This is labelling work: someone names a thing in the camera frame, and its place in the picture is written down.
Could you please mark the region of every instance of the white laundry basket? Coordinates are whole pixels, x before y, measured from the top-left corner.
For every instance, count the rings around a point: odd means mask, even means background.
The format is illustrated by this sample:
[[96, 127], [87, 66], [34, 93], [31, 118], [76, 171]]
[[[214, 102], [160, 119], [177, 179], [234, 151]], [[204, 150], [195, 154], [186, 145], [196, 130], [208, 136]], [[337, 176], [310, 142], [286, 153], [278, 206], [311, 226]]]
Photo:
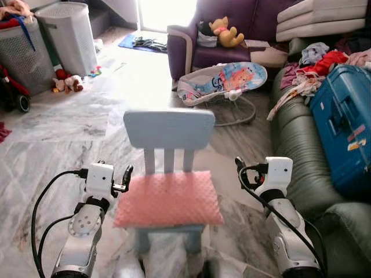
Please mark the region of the white laundry basket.
[[35, 50], [20, 26], [2, 29], [0, 64], [33, 96], [52, 87], [55, 73], [37, 20], [33, 18], [33, 22], [25, 27]]
[[80, 76], [97, 66], [87, 4], [59, 2], [35, 13], [56, 49], [63, 68]]

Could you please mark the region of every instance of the chair seat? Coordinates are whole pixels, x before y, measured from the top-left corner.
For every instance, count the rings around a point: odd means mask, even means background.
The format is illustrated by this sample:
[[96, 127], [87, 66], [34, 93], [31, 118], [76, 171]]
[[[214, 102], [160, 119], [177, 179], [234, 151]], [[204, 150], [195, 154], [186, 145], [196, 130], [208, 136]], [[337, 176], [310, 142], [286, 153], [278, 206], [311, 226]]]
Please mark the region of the chair seat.
[[134, 177], [121, 195], [115, 226], [163, 228], [223, 224], [209, 171]]
[[193, 66], [207, 68], [217, 63], [234, 63], [243, 61], [250, 61], [250, 51], [241, 45], [234, 48], [225, 48], [221, 46], [214, 48], [197, 46], [194, 51]]

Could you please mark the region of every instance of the blue toolbox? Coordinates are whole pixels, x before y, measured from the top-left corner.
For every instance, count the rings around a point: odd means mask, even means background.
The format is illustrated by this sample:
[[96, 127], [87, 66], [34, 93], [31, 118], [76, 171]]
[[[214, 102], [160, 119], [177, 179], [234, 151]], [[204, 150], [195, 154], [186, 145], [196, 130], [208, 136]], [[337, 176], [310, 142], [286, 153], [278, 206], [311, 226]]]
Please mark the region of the blue toolbox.
[[336, 190], [371, 201], [371, 73], [338, 65], [310, 104]]

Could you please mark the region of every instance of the stroller wheel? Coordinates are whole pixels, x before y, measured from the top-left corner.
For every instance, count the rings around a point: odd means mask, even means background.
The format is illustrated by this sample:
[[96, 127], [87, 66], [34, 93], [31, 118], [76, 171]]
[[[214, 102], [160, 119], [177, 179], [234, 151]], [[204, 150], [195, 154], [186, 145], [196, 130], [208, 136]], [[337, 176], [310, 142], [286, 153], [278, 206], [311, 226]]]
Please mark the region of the stroller wheel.
[[16, 96], [17, 109], [23, 113], [27, 113], [30, 110], [30, 98], [22, 94]]

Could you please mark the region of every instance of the yellow teddy bear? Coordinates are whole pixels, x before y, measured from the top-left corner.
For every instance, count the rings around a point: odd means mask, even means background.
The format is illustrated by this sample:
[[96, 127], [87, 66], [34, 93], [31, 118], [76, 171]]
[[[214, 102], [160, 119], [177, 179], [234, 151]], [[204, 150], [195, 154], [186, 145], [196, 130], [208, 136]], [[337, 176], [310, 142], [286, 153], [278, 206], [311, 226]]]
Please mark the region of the yellow teddy bear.
[[224, 47], [235, 47], [236, 45], [239, 45], [244, 39], [242, 33], [239, 33], [236, 37], [236, 27], [231, 27], [230, 30], [227, 29], [228, 18], [226, 16], [222, 19], [215, 20], [213, 23], [209, 22], [209, 26], [213, 33], [218, 36], [220, 44]]

